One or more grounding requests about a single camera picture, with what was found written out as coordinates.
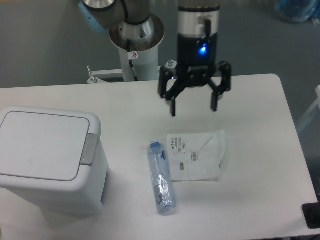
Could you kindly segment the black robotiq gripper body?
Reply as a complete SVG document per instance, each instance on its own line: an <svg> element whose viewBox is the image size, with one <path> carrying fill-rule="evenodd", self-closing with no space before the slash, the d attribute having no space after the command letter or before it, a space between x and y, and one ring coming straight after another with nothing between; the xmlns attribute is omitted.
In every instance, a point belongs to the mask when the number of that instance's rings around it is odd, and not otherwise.
<svg viewBox="0 0 320 240"><path fill-rule="evenodd" d="M218 34L177 36L177 82L184 88L203 87L216 72Z"/></svg>

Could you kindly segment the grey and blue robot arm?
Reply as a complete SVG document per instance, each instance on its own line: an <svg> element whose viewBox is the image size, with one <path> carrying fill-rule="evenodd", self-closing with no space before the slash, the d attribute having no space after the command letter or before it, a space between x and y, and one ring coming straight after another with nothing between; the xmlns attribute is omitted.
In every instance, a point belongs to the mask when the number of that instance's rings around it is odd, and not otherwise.
<svg viewBox="0 0 320 240"><path fill-rule="evenodd" d="M81 0L79 11L95 32L108 31L118 48L126 82L158 81L157 92L176 114L176 99L185 89L210 86L210 107L231 90L232 67L216 62L219 0L177 3L177 60L158 65L158 47L165 36L162 20L148 0Z"/></svg>

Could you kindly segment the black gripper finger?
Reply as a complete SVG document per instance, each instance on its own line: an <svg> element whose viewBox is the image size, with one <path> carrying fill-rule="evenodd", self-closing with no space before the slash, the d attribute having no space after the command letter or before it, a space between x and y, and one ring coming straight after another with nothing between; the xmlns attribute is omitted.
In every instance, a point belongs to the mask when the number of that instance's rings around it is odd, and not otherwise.
<svg viewBox="0 0 320 240"><path fill-rule="evenodd" d="M224 92L229 92L231 87L232 66L227 61L221 61L216 65L216 70L221 73L221 82L216 85L211 77L207 77L205 82L211 87L211 103L210 108L216 112L218 110L218 101L223 96Z"/></svg>
<svg viewBox="0 0 320 240"><path fill-rule="evenodd" d="M160 67L157 92L170 106L170 114L176 116L176 98L188 87L190 74L186 66Z"/></svg>

